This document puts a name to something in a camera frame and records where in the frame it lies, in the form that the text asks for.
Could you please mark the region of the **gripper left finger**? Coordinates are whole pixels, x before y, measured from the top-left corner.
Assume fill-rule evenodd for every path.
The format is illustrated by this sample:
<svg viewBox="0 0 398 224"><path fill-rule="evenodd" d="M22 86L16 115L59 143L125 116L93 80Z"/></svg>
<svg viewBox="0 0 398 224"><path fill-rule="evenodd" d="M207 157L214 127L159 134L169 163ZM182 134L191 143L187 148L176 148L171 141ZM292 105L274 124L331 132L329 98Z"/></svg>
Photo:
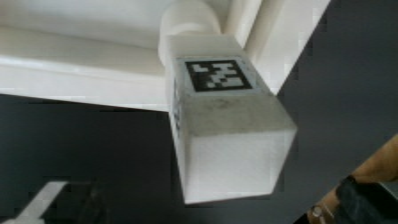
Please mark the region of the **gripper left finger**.
<svg viewBox="0 0 398 224"><path fill-rule="evenodd" d="M107 206L96 184L50 181L8 224L107 224Z"/></svg>

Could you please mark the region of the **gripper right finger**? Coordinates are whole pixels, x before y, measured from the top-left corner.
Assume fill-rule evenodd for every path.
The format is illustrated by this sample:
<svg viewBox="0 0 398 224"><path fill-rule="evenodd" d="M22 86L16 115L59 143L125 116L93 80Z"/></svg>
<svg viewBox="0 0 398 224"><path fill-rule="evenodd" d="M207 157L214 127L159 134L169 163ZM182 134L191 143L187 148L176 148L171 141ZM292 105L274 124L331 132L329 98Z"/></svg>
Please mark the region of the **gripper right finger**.
<svg viewBox="0 0 398 224"><path fill-rule="evenodd" d="M311 207L310 224L398 224L398 178L361 183L349 176L336 188L338 205Z"/></svg>

